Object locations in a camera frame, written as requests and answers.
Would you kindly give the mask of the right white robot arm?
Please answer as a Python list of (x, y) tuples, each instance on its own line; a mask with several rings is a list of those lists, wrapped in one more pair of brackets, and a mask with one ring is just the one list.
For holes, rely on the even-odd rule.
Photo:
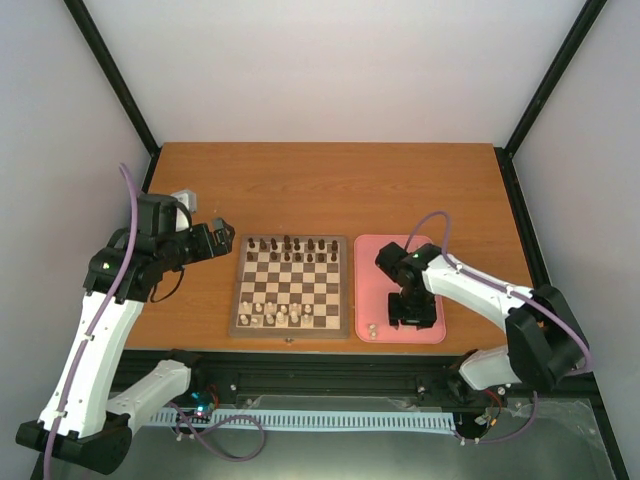
[(391, 242), (375, 264), (400, 288), (389, 297), (391, 322), (422, 328), (434, 322), (435, 300), (444, 297), (504, 332), (504, 345), (476, 350), (459, 364), (457, 375), (470, 389), (524, 384), (549, 392), (563, 378), (592, 368), (586, 337), (563, 294), (551, 285), (531, 289), (499, 280), (433, 244), (409, 252)]

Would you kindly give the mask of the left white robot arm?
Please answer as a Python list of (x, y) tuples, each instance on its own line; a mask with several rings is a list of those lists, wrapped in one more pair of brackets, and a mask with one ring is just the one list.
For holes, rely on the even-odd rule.
[(167, 272), (227, 255), (235, 232), (217, 218), (177, 229), (175, 218), (140, 221), (114, 234), (90, 261), (81, 318), (63, 372), (38, 418), (22, 423), (17, 444), (39, 452), (38, 478), (59, 459), (109, 475), (140, 427), (176, 397), (201, 400), (208, 378), (197, 357), (174, 350), (150, 373), (112, 397), (126, 340)]

